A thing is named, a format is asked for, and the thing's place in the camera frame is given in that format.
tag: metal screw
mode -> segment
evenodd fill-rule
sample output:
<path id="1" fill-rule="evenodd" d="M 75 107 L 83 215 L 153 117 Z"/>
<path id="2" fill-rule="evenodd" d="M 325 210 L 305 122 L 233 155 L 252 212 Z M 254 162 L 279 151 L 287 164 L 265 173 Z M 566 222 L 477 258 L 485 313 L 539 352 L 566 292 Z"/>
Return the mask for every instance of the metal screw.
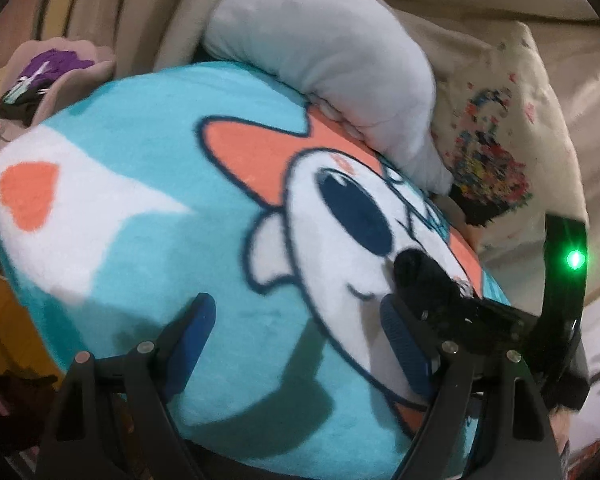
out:
<path id="1" fill-rule="evenodd" d="M 454 341 L 445 341 L 442 343 L 442 349 L 448 354 L 455 354 L 458 352 L 458 344 Z"/>
<path id="2" fill-rule="evenodd" d="M 515 350 L 509 350 L 507 352 L 507 359 L 512 363 L 519 363 L 520 361 L 522 361 L 522 355 L 520 355 L 520 353 L 516 352 Z"/>
<path id="3" fill-rule="evenodd" d="M 87 362 L 89 359 L 91 359 L 91 354 L 86 350 L 78 352 L 74 357 L 75 362 L 77 362 L 79 365 L 85 364 L 85 362 Z"/>
<path id="4" fill-rule="evenodd" d="M 137 347 L 139 354 L 149 354 L 154 351 L 155 344 L 152 341 L 142 341 Z"/>

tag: teal blanket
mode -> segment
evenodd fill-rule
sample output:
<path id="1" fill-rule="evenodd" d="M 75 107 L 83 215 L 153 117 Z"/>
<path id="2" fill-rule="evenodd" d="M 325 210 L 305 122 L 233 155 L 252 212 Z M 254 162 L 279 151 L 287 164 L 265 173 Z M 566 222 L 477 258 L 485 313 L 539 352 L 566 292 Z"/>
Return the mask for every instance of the teal blanket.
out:
<path id="1" fill-rule="evenodd" d="M 0 152 L 0 252 L 58 365 L 127 352 L 208 292 L 218 321 L 169 409 L 274 472 L 389 479 L 408 451 L 426 403 L 378 316 L 407 247 L 506 301 L 387 161 L 240 64 L 108 83 Z"/>

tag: green led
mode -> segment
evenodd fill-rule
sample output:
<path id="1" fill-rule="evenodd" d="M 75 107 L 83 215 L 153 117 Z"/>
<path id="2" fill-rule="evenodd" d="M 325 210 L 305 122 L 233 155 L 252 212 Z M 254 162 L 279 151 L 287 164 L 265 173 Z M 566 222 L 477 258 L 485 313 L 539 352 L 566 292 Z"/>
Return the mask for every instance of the green led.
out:
<path id="1" fill-rule="evenodd" d="M 573 270 L 578 270 L 581 266 L 584 265 L 585 257 L 579 250 L 573 250 L 569 254 L 567 254 L 567 264 Z"/>

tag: gray pillow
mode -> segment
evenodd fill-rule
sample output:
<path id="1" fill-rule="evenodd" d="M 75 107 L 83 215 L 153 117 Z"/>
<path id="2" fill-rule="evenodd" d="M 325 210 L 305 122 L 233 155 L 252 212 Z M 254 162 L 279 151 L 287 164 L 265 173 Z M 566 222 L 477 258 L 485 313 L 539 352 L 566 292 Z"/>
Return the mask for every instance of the gray pillow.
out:
<path id="1" fill-rule="evenodd" d="M 223 0 L 203 45 L 324 99 L 412 182 L 448 193 L 431 67 L 382 0 Z"/>

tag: dark blue oval eye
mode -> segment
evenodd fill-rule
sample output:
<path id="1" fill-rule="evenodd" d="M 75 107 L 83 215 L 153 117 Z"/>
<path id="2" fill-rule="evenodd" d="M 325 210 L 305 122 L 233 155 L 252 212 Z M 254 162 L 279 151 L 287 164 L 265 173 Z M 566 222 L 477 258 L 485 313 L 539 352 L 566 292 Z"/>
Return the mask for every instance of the dark blue oval eye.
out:
<path id="1" fill-rule="evenodd" d="M 336 170 L 320 170 L 316 180 L 324 203 L 347 233 L 367 251 L 387 256 L 394 236 L 371 195 L 350 176 Z"/>

